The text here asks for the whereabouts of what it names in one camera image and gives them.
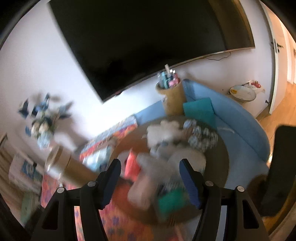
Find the black chair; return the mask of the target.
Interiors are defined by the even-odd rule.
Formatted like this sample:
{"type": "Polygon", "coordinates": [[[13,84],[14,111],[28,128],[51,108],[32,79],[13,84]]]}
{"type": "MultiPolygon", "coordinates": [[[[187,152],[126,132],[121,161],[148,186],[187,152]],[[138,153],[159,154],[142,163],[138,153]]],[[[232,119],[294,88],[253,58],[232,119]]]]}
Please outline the black chair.
{"type": "Polygon", "coordinates": [[[295,182],[295,126],[281,125],[274,136],[273,157],[267,175],[255,177],[247,187],[260,216],[275,216],[295,182]]]}

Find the gold cylinder container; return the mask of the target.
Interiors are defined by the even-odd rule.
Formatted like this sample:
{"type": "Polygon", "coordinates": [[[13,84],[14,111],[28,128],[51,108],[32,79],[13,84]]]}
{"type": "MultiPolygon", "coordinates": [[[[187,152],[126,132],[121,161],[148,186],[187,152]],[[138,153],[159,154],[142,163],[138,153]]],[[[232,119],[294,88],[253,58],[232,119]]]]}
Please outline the gold cylinder container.
{"type": "Polygon", "coordinates": [[[52,178],[78,188],[98,177],[98,174],[76,160],[71,151],[61,145],[51,150],[45,162],[45,171],[52,178]]]}

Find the books stack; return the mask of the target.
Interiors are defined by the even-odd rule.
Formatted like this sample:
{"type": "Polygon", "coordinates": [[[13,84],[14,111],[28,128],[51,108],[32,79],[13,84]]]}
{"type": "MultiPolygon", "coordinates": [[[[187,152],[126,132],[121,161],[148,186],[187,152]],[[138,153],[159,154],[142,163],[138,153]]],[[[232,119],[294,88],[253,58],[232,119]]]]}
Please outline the books stack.
{"type": "Polygon", "coordinates": [[[9,168],[9,180],[20,189],[40,194],[43,182],[44,169],[25,158],[21,153],[16,153],[9,168]]]}

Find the brown round basket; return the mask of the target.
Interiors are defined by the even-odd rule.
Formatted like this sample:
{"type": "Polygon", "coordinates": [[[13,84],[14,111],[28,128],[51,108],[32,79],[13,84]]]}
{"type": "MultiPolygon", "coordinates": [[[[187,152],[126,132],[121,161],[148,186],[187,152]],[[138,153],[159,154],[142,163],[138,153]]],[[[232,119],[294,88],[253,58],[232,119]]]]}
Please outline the brown round basket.
{"type": "Polygon", "coordinates": [[[126,215],[150,225],[173,225],[198,215],[179,172],[187,159],[205,180],[223,187],[229,156],[218,131],[183,116],[153,120],[139,126],[115,147],[121,175],[112,201],[126,215]]]}

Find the blue artificial flowers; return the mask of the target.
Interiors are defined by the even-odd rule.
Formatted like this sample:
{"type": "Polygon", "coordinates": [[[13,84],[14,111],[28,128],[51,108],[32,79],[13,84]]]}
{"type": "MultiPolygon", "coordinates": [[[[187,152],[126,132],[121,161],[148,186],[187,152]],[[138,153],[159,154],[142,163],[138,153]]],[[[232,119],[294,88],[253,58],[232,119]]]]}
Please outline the blue artificial flowers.
{"type": "Polygon", "coordinates": [[[60,105],[56,109],[50,108],[51,95],[46,94],[45,98],[29,109],[29,100],[26,99],[20,104],[18,114],[31,122],[30,126],[25,126],[25,134],[36,140],[37,146],[41,150],[48,149],[54,139],[59,120],[71,117],[69,110],[72,102],[60,105]]]}

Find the white fluffy plush toy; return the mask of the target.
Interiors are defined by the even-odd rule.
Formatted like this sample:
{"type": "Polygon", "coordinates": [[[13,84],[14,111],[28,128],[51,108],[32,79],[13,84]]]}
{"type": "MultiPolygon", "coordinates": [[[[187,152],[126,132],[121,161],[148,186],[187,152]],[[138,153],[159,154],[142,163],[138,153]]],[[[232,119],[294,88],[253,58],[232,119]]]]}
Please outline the white fluffy plush toy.
{"type": "Polygon", "coordinates": [[[177,121],[162,120],[160,124],[147,127],[147,146],[152,148],[162,142],[179,141],[182,138],[182,130],[177,121]]]}

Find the white round tray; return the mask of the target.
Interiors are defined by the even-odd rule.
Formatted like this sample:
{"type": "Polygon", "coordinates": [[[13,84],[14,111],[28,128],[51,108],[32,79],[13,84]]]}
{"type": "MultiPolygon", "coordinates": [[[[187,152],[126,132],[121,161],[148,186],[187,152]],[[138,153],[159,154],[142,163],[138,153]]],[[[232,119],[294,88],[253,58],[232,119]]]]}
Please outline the white round tray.
{"type": "Polygon", "coordinates": [[[256,99],[255,91],[243,85],[231,87],[229,93],[239,101],[250,102],[256,99]]]}

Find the black television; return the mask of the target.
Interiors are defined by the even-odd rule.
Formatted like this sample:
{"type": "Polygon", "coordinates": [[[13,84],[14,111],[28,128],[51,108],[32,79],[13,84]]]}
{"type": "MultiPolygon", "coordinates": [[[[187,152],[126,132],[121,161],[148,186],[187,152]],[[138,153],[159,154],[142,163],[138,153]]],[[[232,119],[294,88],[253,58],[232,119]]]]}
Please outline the black television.
{"type": "Polygon", "coordinates": [[[168,66],[254,48],[239,1],[50,1],[102,101],[168,66]]]}

